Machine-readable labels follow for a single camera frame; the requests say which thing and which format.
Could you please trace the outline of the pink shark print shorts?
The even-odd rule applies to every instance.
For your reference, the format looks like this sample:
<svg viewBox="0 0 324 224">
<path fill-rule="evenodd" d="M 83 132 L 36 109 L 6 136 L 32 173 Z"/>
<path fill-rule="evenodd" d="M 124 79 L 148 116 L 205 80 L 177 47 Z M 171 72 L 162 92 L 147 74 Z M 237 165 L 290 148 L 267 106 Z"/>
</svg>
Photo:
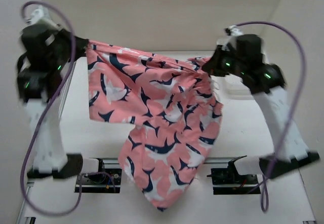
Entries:
<svg viewBox="0 0 324 224">
<path fill-rule="evenodd" d="M 86 49 L 89 115 L 133 124 L 118 163 L 158 210 L 194 180 L 219 135 L 222 104 L 206 57 L 185 61 L 97 41 Z"/>
</svg>

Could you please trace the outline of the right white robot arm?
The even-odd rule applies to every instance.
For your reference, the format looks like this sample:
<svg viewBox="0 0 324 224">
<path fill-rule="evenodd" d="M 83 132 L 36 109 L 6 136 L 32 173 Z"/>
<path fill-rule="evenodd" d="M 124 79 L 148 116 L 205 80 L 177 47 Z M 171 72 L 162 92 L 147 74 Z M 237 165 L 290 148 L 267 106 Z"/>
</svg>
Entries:
<svg viewBox="0 0 324 224">
<path fill-rule="evenodd" d="M 203 71 L 213 76 L 241 78 L 261 109 L 272 138 L 273 154 L 241 157 L 229 163 L 227 177 L 232 183 L 241 182 L 248 174 L 275 179 L 320 160 L 289 116 L 285 79 L 277 65 L 264 61 L 262 44 L 256 34 L 228 36 L 217 41 L 212 57 L 202 66 Z"/>
</svg>

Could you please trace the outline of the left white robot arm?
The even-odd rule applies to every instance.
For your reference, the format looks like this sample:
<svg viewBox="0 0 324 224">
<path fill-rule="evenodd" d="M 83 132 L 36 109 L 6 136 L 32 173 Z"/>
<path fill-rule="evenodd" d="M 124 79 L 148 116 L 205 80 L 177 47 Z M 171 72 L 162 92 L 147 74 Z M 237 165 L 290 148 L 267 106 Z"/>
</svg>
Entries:
<svg viewBox="0 0 324 224">
<path fill-rule="evenodd" d="M 17 89 L 30 127 L 35 156 L 28 178 L 66 179 L 89 174 L 94 183 L 106 178 L 99 159 L 67 154 L 60 131 L 60 93 L 71 75 L 73 63 L 85 56 L 87 39 L 48 24 L 33 24 L 22 30 L 21 42 L 26 52 L 17 62 Z"/>
</svg>

